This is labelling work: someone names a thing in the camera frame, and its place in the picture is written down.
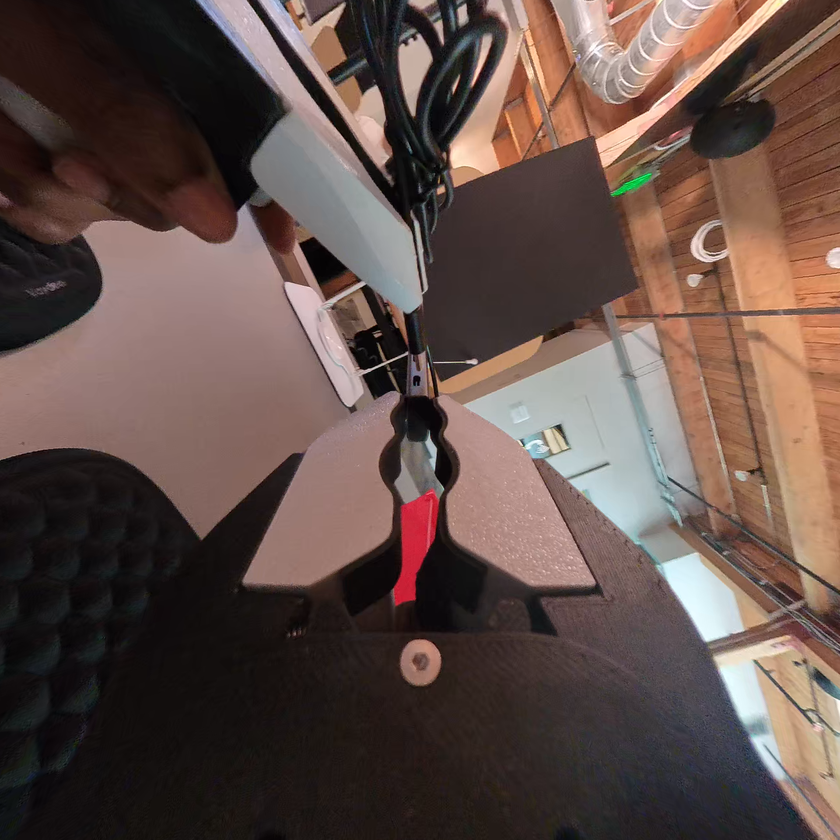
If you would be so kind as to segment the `silver ventilation duct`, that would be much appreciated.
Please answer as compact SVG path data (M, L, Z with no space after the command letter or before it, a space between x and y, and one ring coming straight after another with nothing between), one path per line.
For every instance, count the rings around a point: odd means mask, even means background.
M719 1L656 2L627 47L618 44L603 1L552 1L584 84L614 106L639 97Z

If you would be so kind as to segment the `wall picture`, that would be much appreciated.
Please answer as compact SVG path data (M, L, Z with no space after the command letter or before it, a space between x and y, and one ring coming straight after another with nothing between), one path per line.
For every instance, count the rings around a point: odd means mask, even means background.
M532 459L548 459L571 450L571 445L561 424L546 427L535 434L519 439L521 446Z

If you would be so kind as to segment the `dark cloth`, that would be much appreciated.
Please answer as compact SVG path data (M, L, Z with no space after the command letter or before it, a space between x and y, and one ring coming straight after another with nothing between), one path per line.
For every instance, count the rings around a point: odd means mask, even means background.
M23 349L86 315L102 294L87 240L43 244L1 222L1 352Z

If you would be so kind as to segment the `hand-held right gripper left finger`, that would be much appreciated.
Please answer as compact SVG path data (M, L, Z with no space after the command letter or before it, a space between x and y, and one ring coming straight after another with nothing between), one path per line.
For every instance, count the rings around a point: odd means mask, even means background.
M317 438L245 572L253 592L334 603L355 617L389 598L402 569L391 392Z

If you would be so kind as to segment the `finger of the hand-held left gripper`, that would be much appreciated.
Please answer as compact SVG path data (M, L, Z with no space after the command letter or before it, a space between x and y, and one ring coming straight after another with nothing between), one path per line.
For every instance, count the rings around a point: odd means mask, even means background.
M248 158L257 186L383 298L417 310L424 268L413 225L398 211L376 148L282 3L197 5L278 110Z

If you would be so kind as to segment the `black round stand base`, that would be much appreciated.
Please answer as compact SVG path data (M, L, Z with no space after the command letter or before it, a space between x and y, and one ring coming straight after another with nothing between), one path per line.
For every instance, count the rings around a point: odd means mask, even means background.
M689 147L708 161L732 159L761 146L775 122L770 101L736 101L704 114L691 131Z

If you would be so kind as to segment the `green exit sign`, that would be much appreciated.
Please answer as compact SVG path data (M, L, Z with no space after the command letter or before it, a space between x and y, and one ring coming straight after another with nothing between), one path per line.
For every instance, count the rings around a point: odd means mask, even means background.
M611 190L611 197L635 193L637 190L655 181L659 175L660 170L657 166L643 168L638 172L630 173L618 186Z

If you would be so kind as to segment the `black flat board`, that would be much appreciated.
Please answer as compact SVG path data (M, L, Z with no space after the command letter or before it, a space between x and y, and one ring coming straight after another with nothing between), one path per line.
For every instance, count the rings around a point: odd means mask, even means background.
M638 288L592 137L456 187L430 242L423 311L441 382Z

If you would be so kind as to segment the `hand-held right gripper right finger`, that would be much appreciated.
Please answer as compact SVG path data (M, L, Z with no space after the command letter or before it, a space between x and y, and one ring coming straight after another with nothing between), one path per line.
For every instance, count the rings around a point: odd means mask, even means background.
M420 627L489 631L517 603L530 631L552 631L545 597L588 596L598 583L535 461L451 397L426 400L443 487L420 568Z

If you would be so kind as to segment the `black textured seat cushion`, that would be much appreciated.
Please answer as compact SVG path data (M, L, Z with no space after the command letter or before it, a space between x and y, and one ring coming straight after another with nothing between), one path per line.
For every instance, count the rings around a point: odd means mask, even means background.
M200 539L151 478L98 451L4 458L1 485L1 837L15 838Z

